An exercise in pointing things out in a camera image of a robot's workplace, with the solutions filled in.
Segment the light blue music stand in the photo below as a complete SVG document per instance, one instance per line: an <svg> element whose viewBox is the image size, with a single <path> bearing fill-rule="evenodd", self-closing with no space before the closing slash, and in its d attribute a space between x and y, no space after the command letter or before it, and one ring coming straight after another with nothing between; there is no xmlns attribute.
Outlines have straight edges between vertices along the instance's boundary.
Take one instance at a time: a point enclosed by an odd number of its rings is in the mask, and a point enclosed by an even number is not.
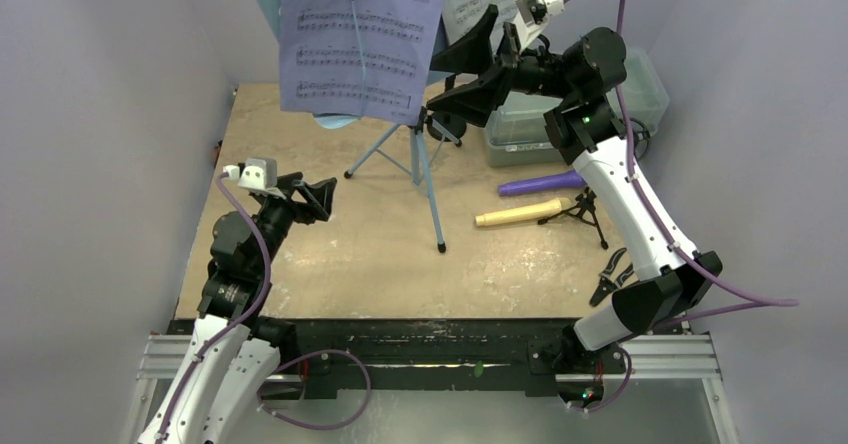
<svg viewBox="0 0 848 444"><path fill-rule="evenodd" d="M280 10L280 0L255 0L259 9L262 12L265 22L267 23L272 35L275 37L277 41L279 41L279 17L281 16ZM350 179L353 177L354 173L359 170L359 168L367 162L374 154L382 156L389 163L393 164L400 171L406 173L410 182L416 190L420 190L419 186L421 183L425 184L425 188L422 190L423 194L427 197L430 207L430 212L432 216L433 226L435 230L436 236L436 248L439 253L444 254L447 250L447 245L445 243L445 239L443 236L442 226L439 217L438 204L435 197L434 184L432 180L432 159L438 155L439 150L441 149L441 145L445 141L452 142L456 147L462 146L462 140L455 136L453 133L448 131L440 122L434 119L431 123L432 127L437 131L442 133L442 138L440 144L437 146L437 149L434 151L432 155L428 154L425 137L424 137L424 129L425 129L425 119L421 117L418 123L415 126L405 126L402 124L392 124L373 144L372 146L362 154L358 160L347 169L343 176L345 179ZM405 129L409 135L409 148L410 148L410 165L405 166L401 164L389 154L385 153L381 147L385 144L390 137L392 137L397 131L400 129Z"/></svg>

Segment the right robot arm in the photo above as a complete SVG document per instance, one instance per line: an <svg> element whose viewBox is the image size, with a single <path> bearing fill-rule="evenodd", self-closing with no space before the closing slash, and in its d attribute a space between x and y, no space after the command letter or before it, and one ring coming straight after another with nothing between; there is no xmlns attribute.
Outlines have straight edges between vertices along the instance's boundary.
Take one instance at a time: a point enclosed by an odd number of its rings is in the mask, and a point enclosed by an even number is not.
<svg viewBox="0 0 848 444"><path fill-rule="evenodd" d="M601 349L698 304L711 286L704 274L718 274L723 266L715 252L699 251L674 228L639 175L626 137L629 121L606 98L627 77L623 38L598 27L552 54L521 49L517 27L507 23L499 46L492 47L497 16L497 7L489 6L465 36L433 56L431 70L476 78L429 100L427 107L483 127L511 92L559 99L544 115L549 141L600 198L637 277L564 329L563 361L584 371L599 360Z"/></svg>

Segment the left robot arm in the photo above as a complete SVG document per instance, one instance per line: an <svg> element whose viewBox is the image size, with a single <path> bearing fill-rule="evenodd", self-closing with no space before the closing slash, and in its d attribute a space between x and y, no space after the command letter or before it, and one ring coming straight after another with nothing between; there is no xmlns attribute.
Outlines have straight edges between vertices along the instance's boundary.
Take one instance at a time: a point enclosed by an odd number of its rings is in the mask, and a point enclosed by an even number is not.
<svg viewBox="0 0 848 444"><path fill-rule="evenodd" d="M222 442L265 377L297 363L293 326L260 312L290 228L328 221L337 181L308 184L300 172L266 178L256 166L228 166L215 184L233 209L213 226L189 345L141 443Z"/></svg>

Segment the black tripod microphone stand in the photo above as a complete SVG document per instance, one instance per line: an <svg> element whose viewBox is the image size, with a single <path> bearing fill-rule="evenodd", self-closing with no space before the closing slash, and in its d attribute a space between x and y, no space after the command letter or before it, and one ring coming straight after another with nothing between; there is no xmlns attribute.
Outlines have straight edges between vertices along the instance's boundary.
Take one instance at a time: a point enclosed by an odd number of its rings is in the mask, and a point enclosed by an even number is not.
<svg viewBox="0 0 848 444"><path fill-rule="evenodd" d="M556 214L539 219L537 224L544 225L549 221L562 216L570 217L582 224L593 227L597 231L601 248L603 250L608 250L609 244L603 234L597 217L596 199L597 195L595 192L590 187L586 186L583 191L576 196L576 203L574 205Z"/></svg>

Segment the purple microphone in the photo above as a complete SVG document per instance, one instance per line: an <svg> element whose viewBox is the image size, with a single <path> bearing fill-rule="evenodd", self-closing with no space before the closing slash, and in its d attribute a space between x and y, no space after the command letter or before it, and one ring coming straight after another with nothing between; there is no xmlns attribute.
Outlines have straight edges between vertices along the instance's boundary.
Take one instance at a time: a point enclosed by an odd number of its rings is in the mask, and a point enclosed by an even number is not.
<svg viewBox="0 0 848 444"><path fill-rule="evenodd" d="M517 196L559 189L579 189L586 186L585 180L576 171L567 171L542 177L528 178L502 184L499 196Z"/></svg>

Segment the purple sheet music page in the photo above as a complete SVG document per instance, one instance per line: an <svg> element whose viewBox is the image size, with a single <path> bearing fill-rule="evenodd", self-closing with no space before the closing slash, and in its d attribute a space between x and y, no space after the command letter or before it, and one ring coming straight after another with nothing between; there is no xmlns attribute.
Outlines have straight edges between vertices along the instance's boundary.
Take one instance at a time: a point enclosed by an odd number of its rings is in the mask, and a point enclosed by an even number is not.
<svg viewBox="0 0 848 444"><path fill-rule="evenodd" d="M445 0L280 0L284 111L413 125Z"/></svg>

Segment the cream recorder flute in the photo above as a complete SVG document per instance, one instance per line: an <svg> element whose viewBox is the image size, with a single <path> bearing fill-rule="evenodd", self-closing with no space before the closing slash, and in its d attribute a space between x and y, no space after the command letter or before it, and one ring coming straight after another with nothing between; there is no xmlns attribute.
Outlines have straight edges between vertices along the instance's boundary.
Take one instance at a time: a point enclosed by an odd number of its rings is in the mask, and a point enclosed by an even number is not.
<svg viewBox="0 0 848 444"><path fill-rule="evenodd" d="M488 228L538 221L554 216L571 205L572 200L569 198L554 198L537 204L479 214L474 217L474 225L478 228Z"/></svg>

